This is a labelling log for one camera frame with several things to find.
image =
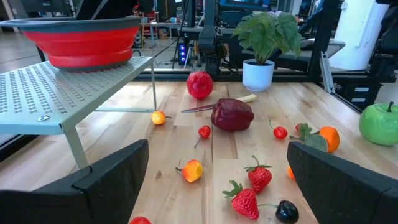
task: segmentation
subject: kitchen knife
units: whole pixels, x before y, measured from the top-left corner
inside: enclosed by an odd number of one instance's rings
[[[237,98],[237,100],[240,100],[240,101],[242,101],[243,103],[249,103],[249,102],[252,102],[253,100],[255,100],[256,98],[257,98],[256,95],[250,94],[249,96],[244,96],[244,97]],[[192,112],[210,110],[210,109],[213,109],[215,106],[216,106],[216,103],[214,103],[214,104],[212,104],[212,105],[199,106],[199,107],[197,107],[197,108],[192,108],[192,109],[188,109],[188,110],[183,110],[183,111],[181,111],[181,113],[192,113]]]

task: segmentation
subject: knife handle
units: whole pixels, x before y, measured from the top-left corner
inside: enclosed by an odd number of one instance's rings
[[[256,95],[250,94],[249,96],[244,96],[244,97],[237,98],[237,100],[240,100],[243,103],[249,103],[249,102],[254,101],[256,98],[257,98]]]

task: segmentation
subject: white pot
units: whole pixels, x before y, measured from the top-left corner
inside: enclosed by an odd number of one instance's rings
[[[256,59],[243,62],[243,85],[251,91],[264,91],[271,86],[275,63],[266,61],[266,65],[250,65]]]

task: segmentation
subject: strawberry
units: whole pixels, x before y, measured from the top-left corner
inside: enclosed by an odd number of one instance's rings
[[[249,181],[253,191],[259,194],[271,181],[272,174],[266,168],[271,168],[271,166],[260,165],[259,161],[255,156],[251,156],[256,160],[256,167],[245,167],[246,172],[248,172]]]
[[[256,194],[251,189],[243,189],[242,184],[237,184],[234,180],[229,181],[234,189],[230,192],[223,191],[226,198],[234,197],[231,201],[232,207],[239,214],[257,220],[259,218],[259,209],[257,207]]]

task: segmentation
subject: bowl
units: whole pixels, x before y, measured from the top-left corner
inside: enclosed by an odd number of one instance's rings
[[[3,21],[0,26],[19,27],[48,55],[54,67],[90,72],[118,67],[130,60],[140,19],[35,18]]]

